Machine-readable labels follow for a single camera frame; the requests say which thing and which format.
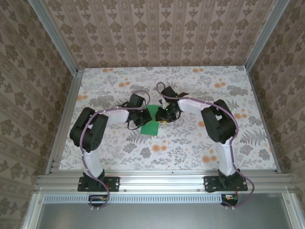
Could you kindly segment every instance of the patterned wallpaper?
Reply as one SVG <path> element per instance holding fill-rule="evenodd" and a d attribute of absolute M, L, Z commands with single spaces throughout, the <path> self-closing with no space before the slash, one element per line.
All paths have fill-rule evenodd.
<path fill-rule="evenodd" d="M 29 3 L 0 2 L 0 228 L 15 229 L 45 172 L 71 75 Z"/>
<path fill-rule="evenodd" d="M 251 77 L 281 168 L 305 212 L 305 1 L 290 0 Z"/>
<path fill-rule="evenodd" d="M 244 65 L 275 0 L 43 0 L 79 68 Z"/>

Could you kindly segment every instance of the green square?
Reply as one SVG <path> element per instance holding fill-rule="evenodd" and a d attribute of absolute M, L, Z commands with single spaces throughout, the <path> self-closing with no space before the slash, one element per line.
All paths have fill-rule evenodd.
<path fill-rule="evenodd" d="M 160 106 L 158 105 L 147 105 L 147 109 L 149 110 L 149 113 L 152 116 L 152 121 L 141 127 L 142 135 L 158 135 L 159 122 L 156 122 L 155 116 L 159 107 Z"/>

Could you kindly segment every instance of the gray leaf pattern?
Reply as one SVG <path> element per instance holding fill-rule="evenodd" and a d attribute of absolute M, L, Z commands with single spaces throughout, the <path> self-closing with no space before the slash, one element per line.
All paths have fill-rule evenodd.
<path fill-rule="evenodd" d="M 126 102 L 137 90 L 147 91 L 151 104 L 159 104 L 160 95 L 155 88 L 159 81 L 170 85 L 177 93 L 187 92 L 194 98 L 225 100 L 240 127 L 234 141 L 236 164 L 246 169 L 275 169 L 243 66 L 86 69 L 70 128 L 83 108 L 114 107 Z M 105 130 L 99 151 L 104 168 L 112 170 L 219 167 L 215 143 L 208 137 L 202 118 L 188 112 L 183 112 L 176 122 L 160 123 L 157 136 L 142 135 L 141 129 L 130 131 L 126 123 L 111 125 Z M 83 169 L 80 149 L 69 136 L 60 169 Z"/>

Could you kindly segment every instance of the purple cable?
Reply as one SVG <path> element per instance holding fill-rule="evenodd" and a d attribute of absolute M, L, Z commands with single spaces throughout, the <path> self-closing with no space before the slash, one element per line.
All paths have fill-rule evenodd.
<path fill-rule="evenodd" d="M 249 198 L 251 197 L 251 195 L 253 194 L 253 192 L 254 192 L 254 183 L 252 182 L 252 180 L 250 180 L 248 177 L 246 177 L 246 176 L 243 175 L 240 171 L 238 171 L 238 169 L 237 169 L 237 167 L 236 167 L 236 165 L 235 165 L 232 142 L 233 142 L 233 140 L 237 137 L 237 134 L 238 134 L 238 132 L 239 132 L 239 129 L 238 129 L 237 121 L 236 121 L 236 119 L 234 118 L 234 116 L 233 116 L 230 112 L 228 112 L 226 109 L 224 109 L 224 108 L 222 108 L 221 106 L 218 106 L 218 105 L 216 105 L 216 104 L 213 104 L 213 103 L 211 103 L 211 102 L 207 102 L 207 101 L 204 101 L 204 100 L 195 99 L 195 98 L 191 98 L 191 97 L 168 97 L 168 96 L 165 96 L 165 95 L 163 95 L 163 94 L 159 91 L 159 85 L 160 85 L 160 84 L 162 84 L 162 86 L 164 86 L 164 83 L 158 82 L 157 85 L 156 85 L 156 90 L 157 90 L 157 92 L 158 92 L 162 97 L 164 97 L 164 98 L 167 98 L 167 99 L 176 99 L 176 100 L 184 100 L 184 99 L 187 99 L 187 100 L 194 100 L 194 101 L 197 101 L 197 102 L 205 103 L 205 104 L 214 106 L 214 107 L 216 107 L 216 108 L 222 110 L 223 112 L 225 112 L 225 113 L 233 120 L 233 122 L 234 122 L 234 124 L 235 124 L 235 126 L 236 126 L 236 133 L 235 133 L 235 135 L 232 137 L 232 139 L 230 140 L 230 152 L 231 152 L 231 158 L 232 158 L 233 168 L 236 170 L 236 172 L 237 172 L 240 176 L 242 176 L 243 178 L 245 178 L 247 181 L 249 181 L 249 182 L 251 183 L 251 185 L 252 185 L 252 190 L 251 190 L 251 192 L 249 193 L 249 195 L 247 196 L 247 198 L 246 198 L 243 202 L 241 202 L 240 204 L 237 204 L 237 205 L 235 205 L 235 206 L 232 206 L 232 205 L 230 205 L 229 203 L 227 203 L 227 202 L 225 202 L 225 201 L 223 201 L 223 203 L 225 203 L 226 205 L 228 205 L 228 206 L 230 206 L 230 207 L 232 207 L 232 208 L 237 208 L 237 207 L 240 207 L 241 205 L 243 205 L 245 202 L 248 201 L 248 199 L 249 199 Z"/>
<path fill-rule="evenodd" d="M 150 95 L 148 94 L 148 92 L 143 91 L 143 90 L 135 91 L 135 92 L 132 93 L 132 94 L 136 94 L 136 93 L 138 93 L 138 92 L 144 92 L 144 93 L 146 93 L 146 94 L 148 95 L 148 101 L 147 101 L 147 103 L 145 104 L 145 106 L 143 106 L 143 107 L 136 107 L 136 108 L 115 107 L 115 108 L 109 108 L 109 109 L 106 109 L 106 110 L 97 111 L 97 112 L 95 112 L 95 113 L 89 118 L 87 124 L 85 125 L 84 130 L 83 130 L 82 133 L 81 133 L 81 138 L 80 138 L 81 159 L 82 159 L 82 162 L 83 162 L 83 164 L 84 164 L 84 166 L 85 166 L 85 169 L 86 169 L 86 171 L 88 172 L 88 174 L 89 174 L 94 180 L 96 180 L 96 181 L 98 181 L 99 183 L 101 183 L 101 185 L 103 185 L 103 187 L 104 187 L 104 188 L 106 189 L 106 191 L 107 191 L 107 198 L 106 198 L 105 202 L 103 203 L 103 205 L 102 205 L 101 207 L 94 207 L 94 206 L 92 206 L 92 200 L 95 199 L 95 198 L 97 198 L 98 196 L 93 196 L 93 197 L 91 197 L 90 202 L 89 202 L 89 205 L 90 205 L 91 209 L 95 208 L 95 209 L 98 210 L 98 209 L 100 209 L 100 208 L 105 207 L 106 204 L 107 204 L 107 202 L 109 201 L 110 192 L 109 192 L 109 189 L 107 188 L 107 186 L 104 184 L 104 182 L 102 182 L 101 180 L 99 180 L 98 178 L 96 178 L 96 177 L 90 172 L 90 170 L 89 170 L 88 167 L 87 167 L 87 164 L 86 164 L 86 162 L 85 162 L 85 157 L 84 157 L 84 156 L 85 156 L 85 152 L 84 152 L 84 149 L 82 148 L 82 141 L 83 141 L 85 132 L 86 132 L 86 130 L 87 130 L 89 124 L 91 123 L 91 121 L 93 120 L 93 118 L 94 118 L 97 114 L 100 114 L 100 113 L 103 113 L 103 112 L 108 112 L 108 111 L 114 111 L 114 110 L 142 110 L 142 109 L 145 109 L 146 106 L 147 106 L 147 105 L 149 104 L 149 102 L 151 101 L 151 97 L 150 97 Z"/>

